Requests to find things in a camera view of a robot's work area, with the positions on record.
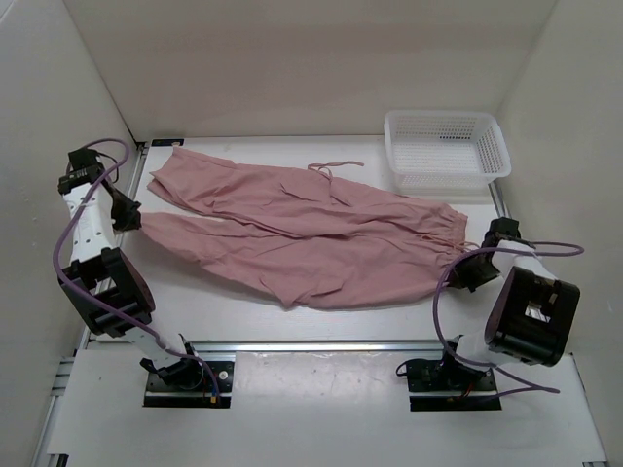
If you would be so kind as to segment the pink trousers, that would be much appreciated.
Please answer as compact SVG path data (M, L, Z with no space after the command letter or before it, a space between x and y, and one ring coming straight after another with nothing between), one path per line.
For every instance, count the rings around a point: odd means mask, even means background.
M419 301L467 244L465 214L307 168L236 163L175 149L151 193L174 211L145 213L153 242L286 308Z

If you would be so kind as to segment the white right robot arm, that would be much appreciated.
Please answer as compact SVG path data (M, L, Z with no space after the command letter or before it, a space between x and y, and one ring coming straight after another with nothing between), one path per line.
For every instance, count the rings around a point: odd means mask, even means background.
M444 347L437 376L458 389L472 375L508 363L553 367L565 351L580 299L579 288L557 278L542 264L543 257L571 257L579 246L556 242L558 252L537 251L538 242L521 238L519 222L500 217L491 221L481 247L464 253L442 273L433 297L433 325ZM501 278L503 284L484 329L446 341L439 321L439 296L445 289L477 288Z

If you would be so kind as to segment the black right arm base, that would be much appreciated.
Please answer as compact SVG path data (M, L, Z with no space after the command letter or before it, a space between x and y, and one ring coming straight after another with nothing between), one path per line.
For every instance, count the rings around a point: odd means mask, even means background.
M451 359L411 359L395 370L408 385L413 413L494 412L501 410L491 370L474 370Z

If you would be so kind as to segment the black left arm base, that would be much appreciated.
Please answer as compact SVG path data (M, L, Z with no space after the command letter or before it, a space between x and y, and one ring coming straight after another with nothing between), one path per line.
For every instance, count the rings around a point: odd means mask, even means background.
M167 409L228 409L232 403L235 362L207 361L215 376L218 390L209 373L195 361L175 364L157 370L150 359L143 358L140 366L148 372L143 396L146 408Z

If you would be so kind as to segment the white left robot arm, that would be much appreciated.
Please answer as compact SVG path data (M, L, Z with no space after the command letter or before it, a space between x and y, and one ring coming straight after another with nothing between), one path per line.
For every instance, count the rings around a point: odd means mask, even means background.
M90 331L124 339L141 349L140 365L165 385L190 390L203 382L204 366L183 338L169 346L152 320L153 295L117 245L116 234L141 228L140 203L119 191L92 148L68 154L66 174L58 180L74 224L69 265L57 273L61 289Z

